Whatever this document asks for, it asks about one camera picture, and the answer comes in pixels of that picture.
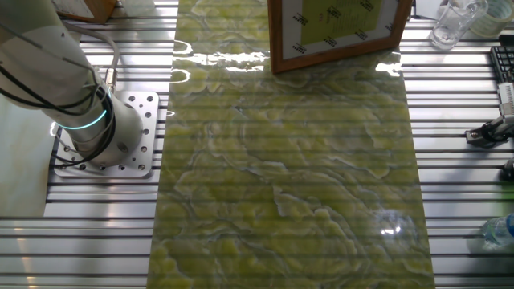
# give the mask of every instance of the keyboard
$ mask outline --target keyboard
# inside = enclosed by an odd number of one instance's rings
[[[492,47],[491,61],[497,83],[514,82],[514,47]]]

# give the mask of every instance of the picture frame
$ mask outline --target picture frame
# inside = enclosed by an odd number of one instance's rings
[[[268,0],[271,72],[396,47],[411,7],[412,0]]]

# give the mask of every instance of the green marble slab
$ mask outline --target green marble slab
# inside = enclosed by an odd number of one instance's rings
[[[181,0],[148,288],[433,288],[400,55],[270,73],[267,6]]]

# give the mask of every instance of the aluminum table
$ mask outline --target aluminum table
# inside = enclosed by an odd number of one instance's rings
[[[152,17],[129,18],[118,6],[104,26],[74,22],[120,45],[118,90],[159,95],[153,177],[67,181],[51,172],[45,218],[0,220],[0,289],[145,287],[178,1],[156,5]],[[499,115],[487,55],[499,43],[469,34],[453,50],[436,51],[428,40],[433,25],[411,19],[400,49],[435,283],[514,288],[514,255],[483,251],[478,238],[487,219],[514,212],[514,186],[497,179],[514,148],[478,149],[464,138],[466,129]],[[514,26],[504,33],[514,34]],[[105,73],[109,46],[86,36],[80,45]]]

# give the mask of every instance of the glass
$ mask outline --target glass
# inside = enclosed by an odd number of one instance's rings
[[[443,16],[430,33],[432,43],[443,50],[451,49],[486,11],[486,0],[449,0]]]

